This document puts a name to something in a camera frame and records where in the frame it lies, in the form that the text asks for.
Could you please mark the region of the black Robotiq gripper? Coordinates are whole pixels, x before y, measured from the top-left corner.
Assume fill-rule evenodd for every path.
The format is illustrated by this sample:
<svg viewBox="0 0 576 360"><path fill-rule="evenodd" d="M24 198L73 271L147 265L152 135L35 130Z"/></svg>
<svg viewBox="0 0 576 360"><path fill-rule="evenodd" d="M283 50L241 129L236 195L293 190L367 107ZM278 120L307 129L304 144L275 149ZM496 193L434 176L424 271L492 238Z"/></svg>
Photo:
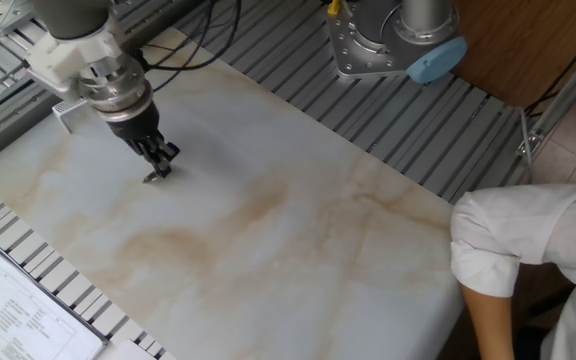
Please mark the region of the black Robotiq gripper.
<svg viewBox="0 0 576 360"><path fill-rule="evenodd" d="M142 156L153 171L145 180L157 180L167 177L171 171L171 161L179 154L179 148L167 142L160 133L159 111L151 102L140 114L128 120L108 122L111 131L139 156Z"/></svg>

